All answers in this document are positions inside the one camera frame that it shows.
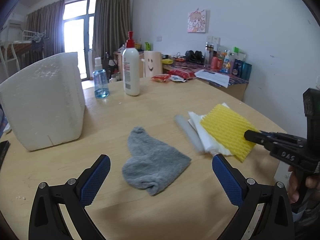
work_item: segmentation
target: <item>blue textured grip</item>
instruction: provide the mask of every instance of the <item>blue textured grip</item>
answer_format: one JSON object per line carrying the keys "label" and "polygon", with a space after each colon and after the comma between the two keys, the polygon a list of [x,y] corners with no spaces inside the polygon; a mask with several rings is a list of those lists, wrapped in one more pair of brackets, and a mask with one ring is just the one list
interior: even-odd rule
{"label": "blue textured grip", "polygon": [[243,203],[242,188],[218,155],[213,157],[212,169],[231,204],[240,207]]}
{"label": "blue textured grip", "polygon": [[110,158],[105,156],[91,174],[80,191],[80,203],[83,207],[92,204],[111,167]]}

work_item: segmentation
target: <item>window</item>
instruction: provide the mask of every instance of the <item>window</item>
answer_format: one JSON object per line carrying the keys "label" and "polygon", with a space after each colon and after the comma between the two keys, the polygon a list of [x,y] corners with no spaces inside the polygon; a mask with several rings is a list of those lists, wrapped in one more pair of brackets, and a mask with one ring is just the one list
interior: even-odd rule
{"label": "window", "polygon": [[78,52],[81,79],[90,77],[88,52],[92,49],[96,0],[65,5],[63,14],[65,52]]}

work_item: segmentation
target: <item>human hand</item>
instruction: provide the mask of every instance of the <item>human hand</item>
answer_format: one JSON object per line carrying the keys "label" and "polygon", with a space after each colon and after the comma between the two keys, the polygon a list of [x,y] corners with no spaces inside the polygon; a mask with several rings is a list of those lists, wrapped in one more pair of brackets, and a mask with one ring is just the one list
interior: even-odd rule
{"label": "human hand", "polygon": [[[290,179],[289,179],[289,189],[288,189],[288,196],[290,200],[290,204],[296,203],[299,199],[299,185],[298,185],[298,178],[296,176],[295,168],[290,166],[288,171],[292,171]],[[306,179],[306,187],[307,188],[315,188],[315,192],[311,196],[311,200],[320,201],[320,177],[318,174],[311,175]]]}

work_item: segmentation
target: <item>red plastic bag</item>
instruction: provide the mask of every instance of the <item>red plastic bag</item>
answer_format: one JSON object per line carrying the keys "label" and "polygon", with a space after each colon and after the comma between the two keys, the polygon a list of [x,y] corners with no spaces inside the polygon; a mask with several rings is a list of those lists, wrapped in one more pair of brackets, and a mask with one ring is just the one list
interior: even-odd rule
{"label": "red plastic bag", "polygon": [[167,80],[169,80],[170,77],[171,75],[169,74],[162,74],[162,75],[156,75],[150,78],[150,80],[156,81],[156,82],[166,82]]}
{"label": "red plastic bag", "polygon": [[176,76],[182,77],[184,79],[191,79],[191,78],[196,77],[195,74],[191,70],[184,70],[184,69],[180,69],[180,68],[170,70],[168,72],[168,74],[176,75]]}

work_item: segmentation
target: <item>canvas picture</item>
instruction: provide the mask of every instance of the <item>canvas picture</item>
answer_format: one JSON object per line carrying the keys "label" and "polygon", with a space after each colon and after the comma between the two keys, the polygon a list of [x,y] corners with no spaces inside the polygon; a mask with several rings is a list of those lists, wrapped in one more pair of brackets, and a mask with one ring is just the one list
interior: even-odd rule
{"label": "canvas picture", "polygon": [[200,10],[189,13],[188,15],[188,33],[205,33],[207,22],[207,11]]}

